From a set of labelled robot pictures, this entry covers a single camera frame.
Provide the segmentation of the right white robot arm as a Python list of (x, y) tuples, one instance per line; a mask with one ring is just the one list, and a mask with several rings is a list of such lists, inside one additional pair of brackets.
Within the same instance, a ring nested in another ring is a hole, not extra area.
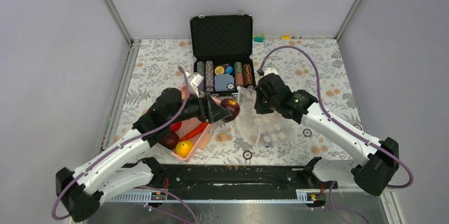
[(381, 195), (399, 169), (399, 144), (390, 137), (381, 140), (355, 128), (322, 108), (318, 99), (305, 90), (291, 91), (274, 68), (267, 68), (262, 74), (255, 88), (258, 114), (279, 114), (313, 129), (351, 157), (315, 157), (306, 165), (305, 184), (317, 188), (328, 181), (354, 183), (370, 195)]

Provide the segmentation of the clear zip top bag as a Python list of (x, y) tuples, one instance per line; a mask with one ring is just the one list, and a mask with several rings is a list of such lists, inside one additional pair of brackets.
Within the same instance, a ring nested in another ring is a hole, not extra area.
[(235, 119), (237, 130), (243, 139), (253, 145), (276, 146), (294, 140), (297, 124), (283, 118), (279, 113), (258, 114), (254, 108), (256, 91), (237, 87), (240, 112)]

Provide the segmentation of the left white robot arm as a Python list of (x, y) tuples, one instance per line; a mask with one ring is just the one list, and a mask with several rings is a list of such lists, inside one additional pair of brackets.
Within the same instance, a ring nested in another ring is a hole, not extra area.
[(147, 185), (159, 187), (164, 182), (158, 162), (151, 160), (118, 172), (130, 158), (145, 152), (171, 134), (171, 125), (190, 119), (212, 124), (229, 122), (239, 113), (232, 99), (217, 102), (209, 93), (199, 91), (199, 74), (185, 74), (185, 92), (166, 88), (117, 142), (85, 164), (70, 170), (67, 167), (56, 173), (56, 195), (52, 208), (55, 220), (65, 219), (56, 214), (58, 204), (63, 204), (74, 222), (91, 217), (108, 199), (134, 187)]

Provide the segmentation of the dark purple plum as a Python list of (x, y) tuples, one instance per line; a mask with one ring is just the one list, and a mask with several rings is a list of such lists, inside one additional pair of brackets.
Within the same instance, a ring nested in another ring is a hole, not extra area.
[(224, 98), (221, 100), (220, 105), (231, 112), (231, 115), (225, 119), (223, 119), (224, 122), (231, 122), (233, 121), (240, 112), (240, 106), (238, 102), (231, 98)]

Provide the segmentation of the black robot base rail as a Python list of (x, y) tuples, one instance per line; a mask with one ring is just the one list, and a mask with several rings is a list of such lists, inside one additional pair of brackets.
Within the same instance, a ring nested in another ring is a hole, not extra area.
[(149, 186), (182, 200), (296, 200), (298, 192), (320, 196), (332, 187), (306, 166), (161, 164), (153, 157), (137, 162), (155, 171)]

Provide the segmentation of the pink plastic basket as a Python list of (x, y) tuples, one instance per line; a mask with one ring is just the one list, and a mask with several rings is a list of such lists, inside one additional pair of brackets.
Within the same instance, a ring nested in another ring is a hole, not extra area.
[(210, 141), (212, 124), (197, 118), (175, 122), (168, 126), (169, 135), (157, 146), (169, 156), (189, 162), (198, 149), (204, 149)]

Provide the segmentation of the yellow lemon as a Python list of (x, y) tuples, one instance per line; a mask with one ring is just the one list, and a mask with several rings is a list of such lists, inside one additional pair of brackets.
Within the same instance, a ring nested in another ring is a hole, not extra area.
[(186, 158), (190, 154), (193, 146), (194, 144), (189, 140), (180, 141), (175, 148), (175, 153), (181, 158)]

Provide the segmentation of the dark red apple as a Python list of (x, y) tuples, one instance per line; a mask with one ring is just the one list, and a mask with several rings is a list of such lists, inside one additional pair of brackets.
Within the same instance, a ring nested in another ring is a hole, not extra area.
[(171, 132), (167, 137), (161, 139), (159, 143), (169, 150), (173, 150), (176, 148), (179, 143), (179, 136), (175, 132)]

